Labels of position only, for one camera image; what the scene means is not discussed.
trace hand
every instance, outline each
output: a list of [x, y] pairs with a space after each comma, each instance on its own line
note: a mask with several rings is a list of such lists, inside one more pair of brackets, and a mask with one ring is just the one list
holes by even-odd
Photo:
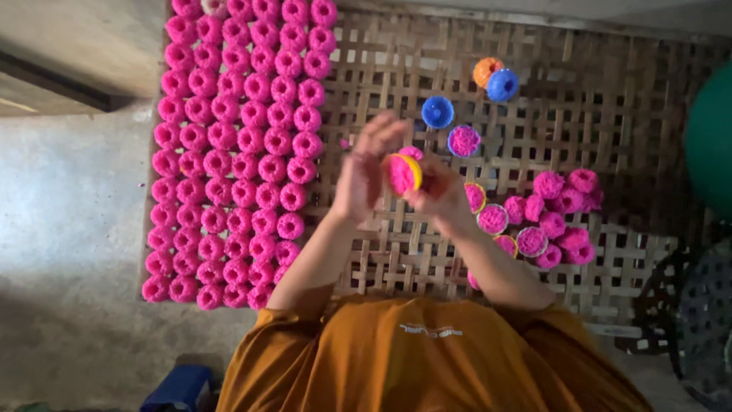
[[422, 187], [406, 193], [407, 202], [417, 212], [429, 215], [443, 236], [454, 240], [479, 233], [460, 175], [431, 156], [425, 156], [420, 166]]
[[331, 213], [356, 225], [365, 221], [381, 194], [381, 157], [404, 139], [407, 123], [383, 111], [363, 127], [354, 151], [346, 156]]

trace dark floor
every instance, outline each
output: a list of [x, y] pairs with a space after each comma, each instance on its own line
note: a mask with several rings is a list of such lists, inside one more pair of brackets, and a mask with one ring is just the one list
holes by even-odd
[[[135, 299], [152, 102], [0, 119], [0, 411], [133, 411], [183, 353], [228, 362], [249, 309]], [[665, 357], [605, 352], [659, 411], [704, 411]]]

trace orange shirt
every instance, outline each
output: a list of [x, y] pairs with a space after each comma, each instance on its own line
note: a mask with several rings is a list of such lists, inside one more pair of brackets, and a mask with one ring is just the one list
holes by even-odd
[[322, 321], [260, 311], [217, 412], [650, 410], [558, 304], [351, 296]]

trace person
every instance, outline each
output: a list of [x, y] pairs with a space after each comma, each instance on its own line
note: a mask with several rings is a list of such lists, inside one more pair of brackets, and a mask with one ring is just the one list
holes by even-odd
[[353, 295], [324, 314], [381, 193], [379, 158], [406, 131], [391, 112], [363, 127], [332, 207], [234, 353], [218, 411], [650, 411], [581, 321], [479, 229], [461, 177], [434, 158], [407, 200], [492, 306]]

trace bamboo mat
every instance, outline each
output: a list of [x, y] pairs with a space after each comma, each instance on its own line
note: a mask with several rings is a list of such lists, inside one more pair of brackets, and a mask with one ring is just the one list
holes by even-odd
[[[440, 155], [494, 202], [530, 191], [541, 171], [590, 168], [602, 179], [604, 210], [569, 219], [587, 228], [597, 258], [539, 276], [593, 331], [634, 336], [632, 300], [656, 262], [701, 230], [703, 206], [691, 196], [683, 164], [684, 122], [694, 94], [728, 60], [732, 43], [427, 16], [403, 7], [339, 8], [338, 50], [321, 108], [325, 150], [305, 211], [310, 226], [332, 203], [340, 140], [353, 141], [386, 108], [412, 125], [404, 145]], [[510, 102], [490, 102], [472, 82], [473, 66], [485, 56], [519, 75], [521, 88]], [[451, 99], [455, 124], [481, 133], [477, 155], [454, 158], [444, 149], [450, 128], [427, 130], [420, 109], [431, 95]], [[339, 293], [377, 289], [483, 301], [454, 247], [404, 201], [385, 194], [361, 229]]]

